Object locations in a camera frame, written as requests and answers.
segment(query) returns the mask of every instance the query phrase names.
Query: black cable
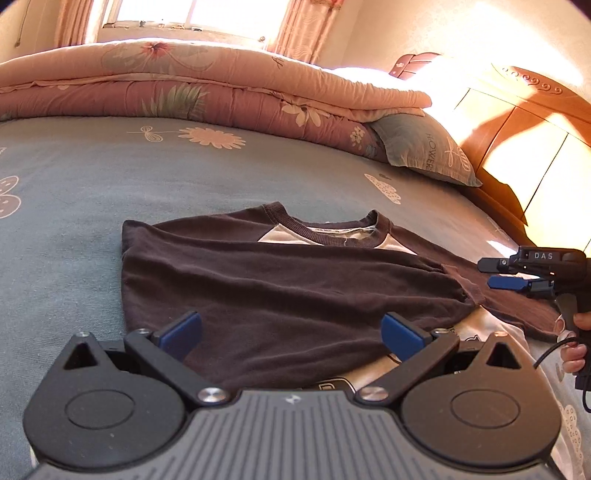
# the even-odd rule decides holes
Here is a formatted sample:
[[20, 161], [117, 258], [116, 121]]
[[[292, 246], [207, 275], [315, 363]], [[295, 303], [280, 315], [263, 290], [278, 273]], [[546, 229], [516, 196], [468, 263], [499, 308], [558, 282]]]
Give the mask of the black cable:
[[[552, 345], [544, 353], [542, 353], [540, 355], [540, 358], [538, 358], [534, 362], [534, 369], [538, 368], [540, 366], [540, 363], [542, 363], [544, 360], [546, 360], [546, 358], [548, 358], [549, 354], [551, 354], [555, 350], [558, 350], [560, 347], [562, 347], [568, 343], [573, 343], [573, 342], [574, 343], [582, 343], [583, 345], [586, 345], [587, 348], [591, 348], [590, 341], [583, 340], [581, 337], [569, 337], [565, 340], [561, 340], [558, 343]], [[585, 386], [583, 387], [583, 408], [585, 409], [585, 411], [587, 413], [591, 413], [591, 408], [589, 408], [589, 406], [587, 405], [587, 392], [589, 391], [589, 377], [591, 377], [591, 362], [588, 362], [588, 363], [589, 363], [588, 365], [585, 365], [585, 367], [587, 368], [587, 373], [586, 373], [586, 378], [585, 378]]]

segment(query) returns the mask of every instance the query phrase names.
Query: wall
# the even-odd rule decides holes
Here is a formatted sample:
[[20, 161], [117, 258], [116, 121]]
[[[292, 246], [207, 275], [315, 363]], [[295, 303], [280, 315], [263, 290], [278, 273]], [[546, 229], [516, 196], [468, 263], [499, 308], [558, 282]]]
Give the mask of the wall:
[[[53, 48], [59, 8], [59, 0], [13, 2], [0, 14], [0, 62]], [[23, 18], [21, 42], [15, 46]]]
[[424, 51], [523, 67], [591, 101], [591, 20], [569, 0], [364, 0], [344, 53], [320, 64], [390, 70]]
[[329, 36], [322, 45], [316, 62], [318, 65], [327, 69], [335, 69], [342, 65], [363, 2], [364, 0], [345, 0]]

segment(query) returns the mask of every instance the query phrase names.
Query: window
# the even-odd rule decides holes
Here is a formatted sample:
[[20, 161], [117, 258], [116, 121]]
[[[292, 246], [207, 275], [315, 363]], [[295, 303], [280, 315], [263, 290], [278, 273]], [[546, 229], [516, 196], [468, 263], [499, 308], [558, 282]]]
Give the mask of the window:
[[[107, 27], [125, 33], [99, 34], [99, 41], [115, 38], [167, 37], [232, 42], [241, 38], [264, 46], [279, 31], [289, 0], [110, 0]], [[209, 36], [198, 33], [209, 33]]]

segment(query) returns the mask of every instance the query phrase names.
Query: metal screw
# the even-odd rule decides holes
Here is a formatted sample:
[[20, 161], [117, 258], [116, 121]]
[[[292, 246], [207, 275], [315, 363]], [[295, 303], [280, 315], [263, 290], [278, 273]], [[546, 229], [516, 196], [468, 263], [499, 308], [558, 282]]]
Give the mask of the metal screw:
[[214, 405], [226, 401], [228, 392], [218, 387], [207, 387], [197, 394], [197, 398], [202, 402]]
[[388, 390], [384, 387], [363, 387], [359, 396], [365, 401], [382, 401], [388, 398]]

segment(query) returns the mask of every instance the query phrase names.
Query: curtain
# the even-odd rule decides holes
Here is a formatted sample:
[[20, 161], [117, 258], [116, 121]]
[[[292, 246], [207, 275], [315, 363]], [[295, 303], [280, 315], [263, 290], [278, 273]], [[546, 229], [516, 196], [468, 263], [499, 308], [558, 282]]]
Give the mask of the curtain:
[[344, 0], [290, 0], [279, 34], [267, 50], [315, 63]]
[[61, 0], [56, 48], [96, 41], [108, 0]]

